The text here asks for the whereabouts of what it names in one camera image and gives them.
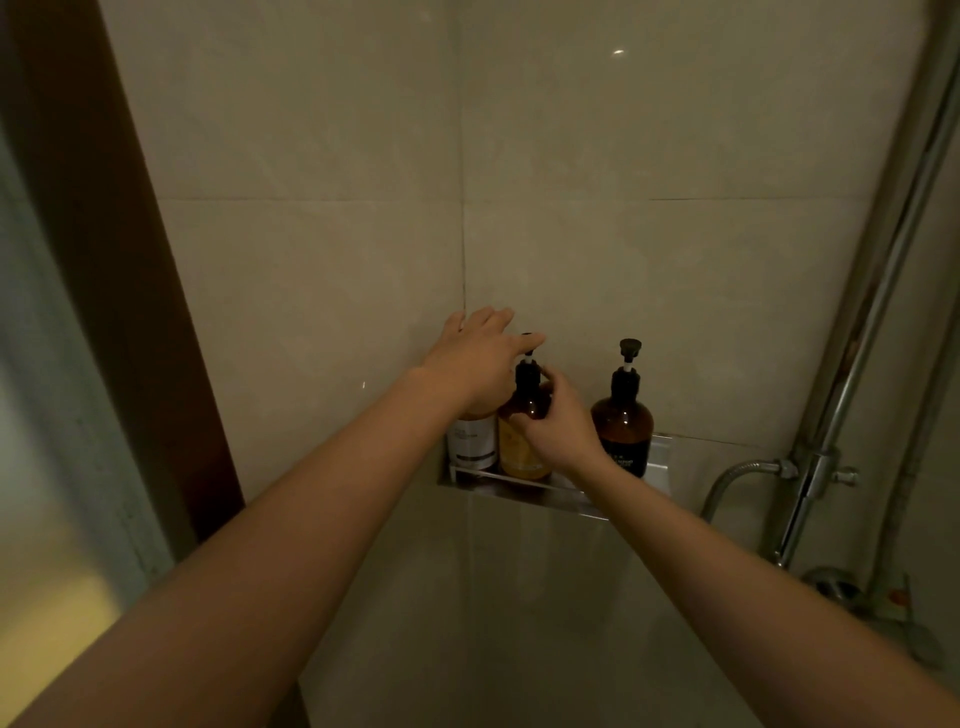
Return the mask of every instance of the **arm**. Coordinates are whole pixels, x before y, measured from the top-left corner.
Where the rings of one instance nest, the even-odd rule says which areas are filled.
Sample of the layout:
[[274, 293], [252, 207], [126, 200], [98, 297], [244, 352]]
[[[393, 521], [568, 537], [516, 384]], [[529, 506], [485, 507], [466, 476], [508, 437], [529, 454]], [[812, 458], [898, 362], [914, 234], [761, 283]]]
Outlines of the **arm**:
[[504, 334], [512, 318], [451, 316], [422, 366], [171, 571], [13, 726], [264, 725], [424, 455], [458, 415], [510, 397], [516, 355], [543, 342]]
[[546, 419], [512, 422], [611, 517], [765, 725], [960, 725], [960, 703], [880, 636], [617, 467], [548, 375]]

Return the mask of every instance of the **forearm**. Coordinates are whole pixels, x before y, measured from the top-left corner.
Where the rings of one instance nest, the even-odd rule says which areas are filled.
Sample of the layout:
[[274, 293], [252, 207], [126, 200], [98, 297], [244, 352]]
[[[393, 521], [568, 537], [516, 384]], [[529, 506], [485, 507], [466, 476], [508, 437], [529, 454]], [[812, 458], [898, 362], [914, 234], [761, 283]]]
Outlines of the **forearm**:
[[575, 478], [767, 725], [956, 725], [947, 691], [850, 615], [645, 483]]
[[18, 728], [263, 725], [464, 404], [424, 370], [407, 373], [174, 569]]

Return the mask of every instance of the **shower pipe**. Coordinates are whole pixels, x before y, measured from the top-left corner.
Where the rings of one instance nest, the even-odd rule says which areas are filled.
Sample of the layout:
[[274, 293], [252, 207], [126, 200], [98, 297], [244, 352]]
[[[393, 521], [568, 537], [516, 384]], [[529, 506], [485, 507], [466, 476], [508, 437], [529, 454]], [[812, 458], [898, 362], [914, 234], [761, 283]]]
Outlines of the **shower pipe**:
[[947, 333], [937, 352], [936, 362], [924, 389], [920, 411], [914, 421], [906, 451], [900, 461], [897, 479], [887, 500], [887, 510], [876, 547], [874, 570], [870, 577], [870, 585], [867, 587], [871, 603], [876, 603], [882, 597], [890, 583], [894, 548], [906, 515], [906, 507], [913, 494], [917, 476], [920, 474], [933, 427], [937, 424], [947, 389], [956, 371], [957, 361], [960, 361], [960, 291], [957, 292], [956, 300], [953, 302], [953, 312], [950, 314]]
[[[789, 568], [813, 503], [829, 483], [855, 485], [858, 481], [856, 469], [839, 467], [836, 440], [960, 115], [960, 3], [950, 3], [935, 27], [895, 147], [900, 168], [892, 166], [878, 195], [790, 456], [727, 469], [713, 483], [701, 510], [701, 517], [711, 521], [727, 489], [747, 473], [775, 474], [790, 482], [791, 502], [774, 545], [765, 554], [782, 569]], [[886, 226], [890, 229], [885, 234], [877, 234], [876, 229], [890, 221], [893, 209], [898, 212], [893, 225]]]

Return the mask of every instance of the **white bottle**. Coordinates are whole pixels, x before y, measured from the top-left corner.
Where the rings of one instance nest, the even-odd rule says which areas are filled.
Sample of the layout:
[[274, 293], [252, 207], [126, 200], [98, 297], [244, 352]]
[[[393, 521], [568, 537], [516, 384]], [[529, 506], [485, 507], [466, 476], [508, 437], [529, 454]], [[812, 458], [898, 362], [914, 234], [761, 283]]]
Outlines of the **white bottle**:
[[457, 468], [484, 471], [496, 465], [496, 413], [464, 415], [446, 431], [446, 451]]

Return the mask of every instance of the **pump dispenser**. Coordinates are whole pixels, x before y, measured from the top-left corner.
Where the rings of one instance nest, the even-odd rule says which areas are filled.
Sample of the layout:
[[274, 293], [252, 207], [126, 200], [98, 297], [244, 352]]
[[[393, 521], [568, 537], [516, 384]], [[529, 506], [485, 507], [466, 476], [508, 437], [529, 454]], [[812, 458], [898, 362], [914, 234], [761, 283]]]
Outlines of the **pump dispenser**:
[[510, 400], [497, 410], [500, 445], [500, 470], [524, 480], [543, 480], [550, 469], [511, 424], [510, 417], [523, 413], [531, 420], [542, 420], [550, 409], [550, 393], [540, 388], [540, 365], [534, 353], [527, 352], [516, 365], [516, 390]]
[[623, 339], [620, 354], [623, 366], [613, 373], [611, 395], [590, 409], [593, 426], [607, 454], [625, 471], [643, 477], [647, 471], [654, 418], [650, 410], [636, 400], [640, 375], [634, 359], [642, 344], [636, 339]]

